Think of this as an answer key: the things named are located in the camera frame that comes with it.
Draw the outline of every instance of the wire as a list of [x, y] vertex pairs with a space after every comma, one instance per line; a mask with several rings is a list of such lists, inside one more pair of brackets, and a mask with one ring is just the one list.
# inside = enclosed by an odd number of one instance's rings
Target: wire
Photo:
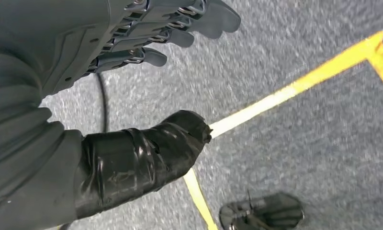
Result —
[[[103, 133], [108, 132], [109, 118], [108, 118], [108, 97], [105, 87], [104, 78], [100, 73], [96, 73], [96, 79], [99, 85], [100, 94], [101, 94], [101, 131]], [[61, 225], [57, 230], [68, 230], [73, 222]]]

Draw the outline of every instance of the gray sleeve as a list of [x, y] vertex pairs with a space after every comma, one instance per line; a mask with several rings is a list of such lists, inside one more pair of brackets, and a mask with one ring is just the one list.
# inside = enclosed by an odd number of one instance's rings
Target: gray sleeve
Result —
[[117, 207], [177, 180], [211, 129], [180, 110], [145, 130], [90, 134], [47, 122], [41, 82], [0, 54], [0, 230], [43, 230]]
[[0, 230], [46, 229], [77, 219], [74, 173], [82, 135], [47, 122], [41, 82], [0, 54]]

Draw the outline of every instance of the forearm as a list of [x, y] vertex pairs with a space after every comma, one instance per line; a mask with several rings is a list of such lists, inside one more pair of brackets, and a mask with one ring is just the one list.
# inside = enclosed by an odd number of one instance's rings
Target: forearm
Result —
[[187, 111], [187, 123], [174, 116], [148, 130], [83, 138], [47, 122], [37, 79], [0, 54], [0, 230], [46, 229], [155, 191], [184, 175], [210, 140]]

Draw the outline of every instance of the gray carpet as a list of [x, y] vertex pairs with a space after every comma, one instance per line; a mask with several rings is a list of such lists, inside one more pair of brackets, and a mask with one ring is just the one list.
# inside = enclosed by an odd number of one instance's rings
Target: gray carpet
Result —
[[[196, 35], [155, 68], [105, 73], [111, 130], [146, 128], [179, 109], [208, 123], [256, 102], [383, 29], [383, 0], [226, 0], [235, 34]], [[67, 128], [101, 128], [93, 76], [44, 100]], [[383, 83], [368, 63], [349, 69], [215, 139], [195, 166], [218, 221], [234, 199], [285, 191], [305, 203], [301, 230], [383, 230]], [[72, 230], [203, 230], [183, 180]]]

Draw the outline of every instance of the robotic hand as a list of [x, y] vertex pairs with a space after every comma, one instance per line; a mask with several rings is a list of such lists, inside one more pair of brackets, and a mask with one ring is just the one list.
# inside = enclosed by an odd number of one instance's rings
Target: robotic hand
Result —
[[166, 63], [151, 43], [188, 47], [238, 29], [220, 0], [0, 1], [0, 230], [46, 229], [183, 176], [211, 130], [179, 111], [157, 126], [83, 137], [47, 122], [47, 95], [91, 73]]

